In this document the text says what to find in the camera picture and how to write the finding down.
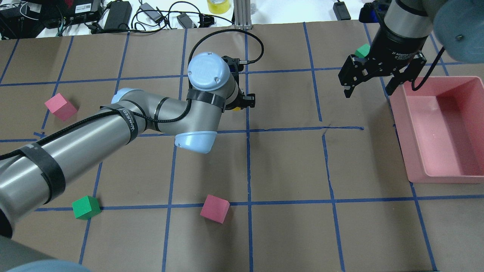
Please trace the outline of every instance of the grid of blue tape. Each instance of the grid of blue tape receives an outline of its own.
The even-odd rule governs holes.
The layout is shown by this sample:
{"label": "grid of blue tape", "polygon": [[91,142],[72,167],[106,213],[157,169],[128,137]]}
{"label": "grid of blue tape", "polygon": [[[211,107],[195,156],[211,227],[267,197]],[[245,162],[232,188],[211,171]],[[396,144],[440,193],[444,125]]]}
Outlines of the grid of blue tape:
{"label": "grid of blue tape", "polygon": [[[317,114],[319,117],[319,121],[322,121],[322,116],[320,112],[320,106],[319,106],[319,96],[318,96],[318,89],[316,85],[316,77],[315,77],[315,71],[323,71],[323,70],[339,70],[341,67],[323,67],[323,68],[315,68],[314,63],[313,63],[313,58],[312,58],[312,53],[311,53],[311,44],[310,44],[310,38],[308,35],[306,23],[302,24],[303,30],[304,30],[304,35],[306,38],[306,43],[307,43],[307,50],[309,54],[309,59],[310,59],[310,64],[311,68],[310,69],[286,69],[286,70],[270,70],[270,71],[249,71],[249,67],[246,66],[245,70],[241,72],[241,74],[245,74],[245,85],[246,85],[246,92],[249,92],[249,75],[250,74],[267,74],[267,73],[290,73],[290,72],[311,72],[312,73],[312,79],[313,79],[313,87],[314,87],[314,93],[316,97],[316,104],[317,104]],[[368,31],[368,27],[366,24],[364,24],[364,29],[368,38],[368,42],[371,44],[371,37]],[[57,81],[54,82],[31,82],[31,83],[11,83],[11,84],[2,84],[2,80],[5,76],[5,73],[8,69],[8,66],[10,64],[10,61],[12,60],[12,57],[15,53],[15,50],[18,45],[18,40],[16,41],[13,50],[10,54],[10,57],[5,65],[5,68],[1,74],[0,77],[0,87],[2,86],[25,86],[25,85],[43,85],[43,84],[55,84],[52,96],[54,96],[57,92],[57,88],[59,84],[66,84],[66,83],[80,83],[80,82],[97,82],[97,81],[116,81],[116,89],[114,90],[114,93],[117,92],[118,87],[119,87],[119,82],[121,80],[134,80],[134,79],[153,79],[153,78],[173,78],[173,77],[178,77],[180,78],[180,89],[179,89],[179,97],[178,99],[181,99],[182,97],[182,82],[183,78],[187,77],[184,72],[184,56],[185,56],[185,51],[186,51],[186,38],[187,38],[187,30],[185,30],[184,33],[184,38],[183,38],[183,53],[182,53],[182,62],[181,62],[181,71],[179,75],[173,75],[173,76],[140,76],[140,77],[122,77],[122,68],[124,65],[124,59],[126,56],[126,50],[128,47],[128,42],[129,42],[129,34],[126,35],[126,41],[125,41],[125,46],[124,46],[124,51],[122,55],[122,60],[121,60],[121,65],[120,65],[120,70],[118,73],[117,78],[104,78],[104,79],[92,79],[92,80],[69,80],[69,81],[62,81],[62,73],[67,61],[67,58],[69,56],[69,52],[74,40],[74,36],[71,37],[71,40],[69,42],[69,46],[66,52],[66,55],[64,57],[64,61],[59,73],[59,77]],[[430,36],[430,40],[436,50],[438,52],[437,44],[433,38],[433,36]],[[248,59],[248,41],[247,41],[247,35],[245,36],[245,59]],[[460,65],[462,63],[459,62],[444,62],[443,59],[440,59],[439,66],[442,66],[444,69],[445,74],[448,76],[449,73],[447,72],[446,66],[447,65]],[[384,90],[385,85],[383,82],[383,79],[380,78],[381,83],[382,83],[382,88]],[[295,131],[295,130],[322,130],[322,129],[356,129],[356,130],[363,130],[363,127],[358,127],[358,126],[347,126],[347,127],[331,127],[331,126],[315,126],[315,127],[293,127],[293,128],[273,128],[273,129],[250,129],[250,123],[249,123],[249,109],[246,110],[246,129],[245,130],[225,130],[225,131],[219,131],[218,133],[246,133],[247,135],[247,201],[246,202],[231,202],[231,206],[247,206],[248,208],[248,239],[249,239],[249,267],[250,267],[250,272],[254,271],[254,258],[253,258],[253,243],[252,243],[252,206],[253,205],[287,205],[287,204],[332,204],[333,207],[333,219],[334,219],[334,226],[335,226],[335,232],[336,232],[336,241],[337,241],[337,247],[338,247],[338,254],[340,258],[340,266],[341,270],[345,271],[345,263],[344,263],[344,254],[343,254],[343,248],[341,245],[341,236],[339,232],[339,223],[338,223],[338,216],[337,216],[337,208],[336,204],[337,203],[358,203],[358,202],[387,202],[387,201],[414,201],[415,206],[417,209],[417,214],[420,220],[420,224],[422,227],[422,232],[424,235],[425,239],[425,244],[427,246],[427,250],[429,253],[430,257],[430,262],[432,264],[433,270],[437,270],[437,266],[435,264],[435,260],[433,258],[432,254],[432,249],[430,246],[430,242],[428,239],[428,235],[426,233],[425,229],[425,224],[424,224],[424,219],[422,216],[422,212],[420,210],[420,205],[419,205],[419,200],[439,200],[439,199],[470,199],[470,198],[484,198],[484,195],[460,195],[460,196],[417,196],[415,192],[415,188],[413,187],[413,184],[410,183],[410,188],[412,191],[412,197],[384,197],[384,198],[357,198],[357,199],[337,199],[334,197],[334,191],[331,185],[331,176],[330,176],[330,167],[329,167],[329,155],[328,155],[328,150],[326,146],[326,137],[325,135],[322,136],[322,147],[324,151],[324,158],[325,158],[325,164],[326,164],[326,171],[327,171],[327,177],[328,177],[328,186],[330,190],[330,199],[317,199],[317,200],[281,200],[281,201],[252,201],[252,195],[251,195],[251,169],[250,169],[250,134],[253,132],[267,132],[267,131]],[[41,129],[43,130],[45,128],[45,123],[48,118],[49,112],[47,111],[45,115],[44,122],[42,124]],[[34,133],[35,136],[37,137],[44,137],[44,133]],[[141,135],[143,137],[151,137],[151,136],[167,136],[166,134],[143,134]],[[26,139],[0,139],[0,143],[2,142],[32,142],[36,141],[37,139],[35,138],[26,138]],[[101,207],[102,210],[138,210],[138,209],[167,209],[167,216],[166,216],[166,229],[165,229],[165,242],[164,242],[164,248],[163,248],[163,262],[162,262],[162,271],[166,270],[166,254],[168,251],[168,238],[169,238],[169,225],[170,225],[170,215],[171,215],[171,209],[172,208],[193,208],[193,207],[202,207],[203,203],[191,203],[191,204],[172,204],[172,197],[173,197],[173,182],[174,182],[174,175],[175,175],[175,162],[176,162],[176,154],[177,154],[177,148],[173,148],[173,155],[172,155],[172,167],[171,167],[171,176],[170,176],[170,189],[169,189],[169,198],[168,198],[168,204],[162,204],[162,205],[134,205],[134,206],[105,206]],[[101,170],[102,170],[103,163],[100,163],[98,166],[98,171],[96,175],[96,181],[94,184],[94,189],[92,196],[96,197],[97,193],[97,188],[99,184],[99,178],[101,176]],[[58,208],[38,208],[36,210],[37,212],[47,212],[47,211],[72,211],[71,207],[58,207]],[[84,252],[86,249],[86,242],[88,239],[89,235],[89,228],[91,225],[91,220],[88,220],[86,223],[86,229],[85,229],[85,234],[83,238],[83,243],[82,243],[82,248],[81,248],[81,253],[79,256],[79,263],[82,264],[83,258],[84,258]]]}

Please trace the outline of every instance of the light blue joint cap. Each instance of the light blue joint cap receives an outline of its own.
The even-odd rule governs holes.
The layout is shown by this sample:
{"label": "light blue joint cap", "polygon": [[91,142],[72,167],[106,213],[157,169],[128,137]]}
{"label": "light blue joint cap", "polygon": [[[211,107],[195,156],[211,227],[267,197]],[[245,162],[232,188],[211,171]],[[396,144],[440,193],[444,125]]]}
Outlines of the light blue joint cap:
{"label": "light blue joint cap", "polygon": [[216,131],[193,131],[175,136],[175,146],[207,154],[212,149],[217,137]]}
{"label": "light blue joint cap", "polygon": [[137,89],[133,88],[122,88],[121,90],[118,90],[118,92],[113,96],[113,99],[111,99],[111,104],[117,103],[121,100],[121,97],[130,91],[134,91]]}
{"label": "light blue joint cap", "polygon": [[196,55],[188,64],[188,78],[193,87],[200,91],[213,91],[230,77],[227,63],[217,54],[203,52]]}
{"label": "light blue joint cap", "polygon": [[82,265],[63,260],[41,260],[17,266],[7,272],[91,272]]}

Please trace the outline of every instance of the yellow tape roll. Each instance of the yellow tape roll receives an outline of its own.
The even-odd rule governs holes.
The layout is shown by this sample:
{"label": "yellow tape roll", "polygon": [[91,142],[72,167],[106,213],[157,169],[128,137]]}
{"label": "yellow tape roll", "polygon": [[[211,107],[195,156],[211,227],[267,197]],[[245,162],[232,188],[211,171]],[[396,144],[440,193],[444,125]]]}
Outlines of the yellow tape roll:
{"label": "yellow tape roll", "polygon": [[213,14],[226,13],[230,8],[230,2],[228,0],[207,0],[209,10]]}

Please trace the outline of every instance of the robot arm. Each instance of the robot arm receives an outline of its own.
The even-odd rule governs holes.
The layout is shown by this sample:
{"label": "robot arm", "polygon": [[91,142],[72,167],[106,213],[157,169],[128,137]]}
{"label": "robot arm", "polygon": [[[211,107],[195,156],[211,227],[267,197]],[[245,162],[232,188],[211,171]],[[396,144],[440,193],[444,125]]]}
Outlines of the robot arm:
{"label": "robot arm", "polygon": [[427,62],[421,49],[432,29],[455,60],[484,62],[483,1],[393,0],[382,11],[388,2],[375,1],[362,9],[360,21],[368,22],[362,18],[365,11],[374,12],[380,29],[368,55],[349,55],[338,74],[347,98],[355,86],[377,76],[393,76],[388,95],[405,81],[414,81]]}
{"label": "robot arm", "polygon": [[238,59],[201,53],[188,65],[187,101],[121,89],[98,114],[0,156],[0,235],[11,237],[18,220],[147,129],[208,153],[224,110],[255,106],[255,96],[239,89],[239,70]]}

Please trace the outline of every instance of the foam block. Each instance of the foam block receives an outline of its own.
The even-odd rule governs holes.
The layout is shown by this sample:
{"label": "foam block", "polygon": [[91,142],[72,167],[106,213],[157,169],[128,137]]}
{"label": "foam block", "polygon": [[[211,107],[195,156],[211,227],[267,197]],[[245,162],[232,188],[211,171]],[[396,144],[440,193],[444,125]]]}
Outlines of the foam block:
{"label": "foam block", "polygon": [[222,224],[227,215],[229,206],[230,203],[227,200],[208,195],[205,203],[203,203],[200,215]]}
{"label": "foam block", "polygon": [[52,114],[62,121],[69,119],[77,112],[76,107],[74,107],[71,102],[65,99],[60,93],[54,95],[54,97],[47,100],[44,104]]}
{"label": "foam block", "polygon": [[88,220],[101,213],[99,202],[92,196],[85,196],[72,202],[74,216],[77,219]]}
{"label": "foam block", "polygon": [[370,53],[370,45],[369,44],[364,44],[355,51],[355,55],[358,58],[364,58],[364,57],[368,56],[369,53]]}

